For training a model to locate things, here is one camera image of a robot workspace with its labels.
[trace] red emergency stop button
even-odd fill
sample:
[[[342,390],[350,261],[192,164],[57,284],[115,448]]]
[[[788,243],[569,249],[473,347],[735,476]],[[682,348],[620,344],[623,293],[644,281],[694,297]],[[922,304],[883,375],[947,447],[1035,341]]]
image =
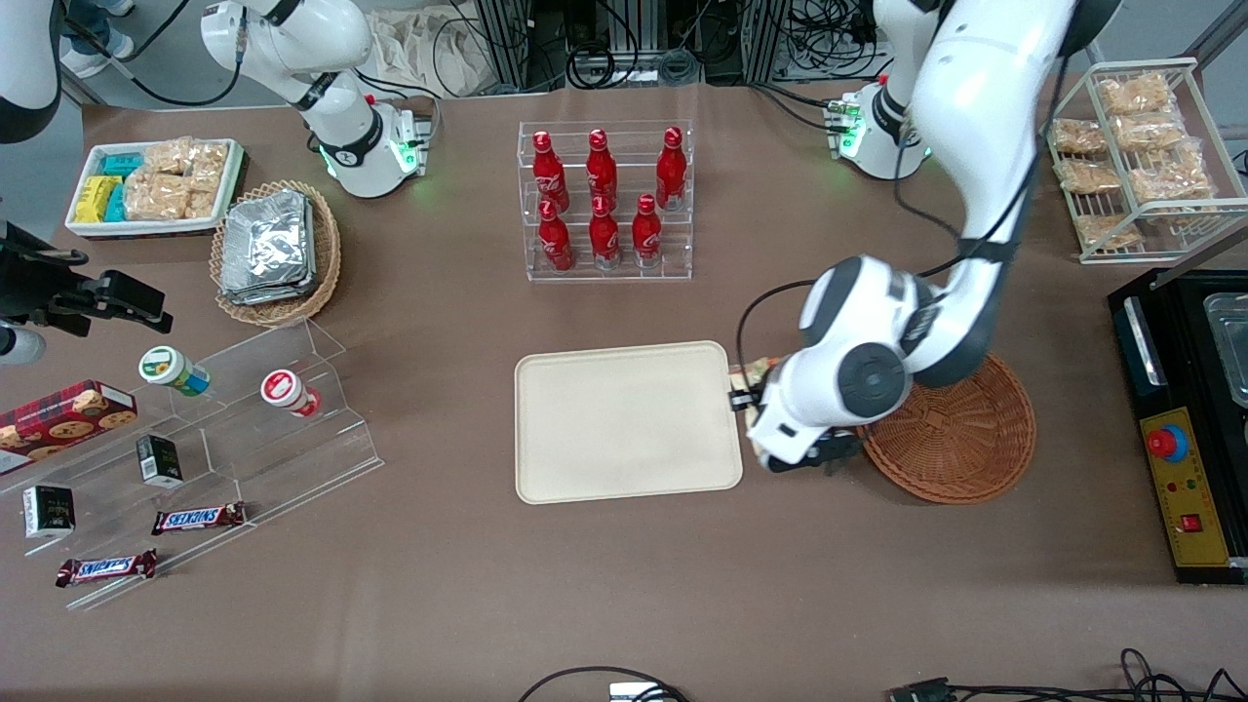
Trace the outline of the red emergency stop button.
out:
[[[1187,457],[1187,435],[1174,425],[1154,428],[1144,437],[1148,452],[1163,461],[1177,463]]]

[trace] red bottle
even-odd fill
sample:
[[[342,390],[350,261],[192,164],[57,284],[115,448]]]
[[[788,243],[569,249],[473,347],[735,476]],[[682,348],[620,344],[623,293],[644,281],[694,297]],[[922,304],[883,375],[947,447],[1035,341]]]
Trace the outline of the red bottle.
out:
[[[681,147],[684,134],[680,127],[669,126],[663,132],[663,154],[659,155],[658,189],[655,190],[659,207],[671,212],[685,206],[685,171],[689,161]]]
[[[607,132],[600,129],[589,132],[589,160],[585,161],[585,174],[589,176],[589,196],[605,199],[609,211],[614,212],[619,179],[615,176],[615,157],[607,149]]]
[[[654,195],[649,192],[636,199],[636,216],[633,217],[633,254],[636,255],[636,265],[641,269],[656,267],[663,261],[663,252],[659,250],[663,222],[659,221],[659,215],[654,214]]]
[[[563,161],[550,146],[550,135],[544,131],[533,132],[533,149],[537,151],[533,157],[533,177],[538,181],[538,192],[543,200],[554,202],[559,212],[567,212],[570,204],[568,180],[563,175]]]
[[[547,255],[547,260],[559,272],[572,270],[577,265],[577,256],[572,252],[568,225],[559,219],[555,204],[550,200],[543,200],[538,205],[538,214],[542,215],[538,236],[542,239],[542,251]]]
[[[593,199],[594,216],[589,220],[589,244],[594,247],[594,265],[600,270],[615,270],[620,265],[620,227],[612,216],[607,199]]]

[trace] table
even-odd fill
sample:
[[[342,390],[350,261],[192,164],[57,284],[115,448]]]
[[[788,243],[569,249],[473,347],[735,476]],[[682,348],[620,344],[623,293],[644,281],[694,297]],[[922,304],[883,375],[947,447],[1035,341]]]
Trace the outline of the table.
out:
[[[696,120],[694,280],[530,285],[517,124],[666,115]],[[879,700],[938,675],[1116,685],[1123,646],[1189,682],[1222,665],[1244,675],[1248,593],[1172,583],[1104,302],[1141,269],[1073,261],[1047,174],[995,344],[1040,427],[1008,495],[926,506],[859,458],[834,477],[748,462],[726,492],[534,507],[513,487],[523,356],[730,347],[763,290],[862,251],[922,270],[952,254],[947,236],[745,89],[448,101],[429,175],[374,201],[336,187],[291,109],[84,116],[89,146],[230,136],[252,157],[248,186],[297,179],[326,195],[343,272],[317,321],[348,347],[343,386],[387,465],[86,615],[61,608],[54,573],[4,530],[5,700],[510,701],[548,672],[595,663],[708,702]],[[960,216],[935,164],[904,187]],[[165,290],[167,341],[192,356],[257,331],[215,307],[206,239],[56,241],[91,254],[95,270],[120,266]],[[800,304],[787,294],[761,307],[746,352],[796,349]],[[135,358],[161,340],[116,321],[87,340],[49,337],[41,363],[0,371],[5,405],[86,376],[137,385]],[[542,700],[604,700],[609,680],[559,683]]]

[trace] yellow control panel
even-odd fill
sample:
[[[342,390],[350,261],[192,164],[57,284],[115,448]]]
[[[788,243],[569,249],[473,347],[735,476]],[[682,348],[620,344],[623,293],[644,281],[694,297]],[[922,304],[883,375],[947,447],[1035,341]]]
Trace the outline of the yellow control panel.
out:
[[[1139,431],[1148,451],[1148,467],[1174,565],[1227,567],[1227,542],[1222,537],[1222,523],[1209,495],[1187,407],[1148,417],[1139,422]]]

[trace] round wicker basket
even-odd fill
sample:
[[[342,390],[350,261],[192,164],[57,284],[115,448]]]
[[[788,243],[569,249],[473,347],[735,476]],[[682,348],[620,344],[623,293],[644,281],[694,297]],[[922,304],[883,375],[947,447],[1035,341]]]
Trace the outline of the round wicker basket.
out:
[[[273,327],[281,326],[297,317],[311,317],[324,307],[333,295],[333,289],[338,285],[338,274],[342,270],[342,241],[338,237],[338,222],[329,211],[329,205],[314,187],[303,182],[280,180],[266,182],[260,187],[243,192],[238,201],[267,197],[283,189],[297,190],[307,195],[312,201],[312,226],[316,237],[316,270],[319,282],[312,295],[291,300],[278,300],[262,305],[235,305],[222,295],[217,295],[217,306],[231,317],[247,324]],[[221,247],[225,236],[225,220],[217,222],[217,231],[212,235],[212,257],[208,260],[208,275],[212,282],[221,286]]]
[[[1036,415],[996,356],[948,387],[915,386],[864,431],[867,456],[907,492],[943,505],[986,502],[1015,486],[1036,448]]]

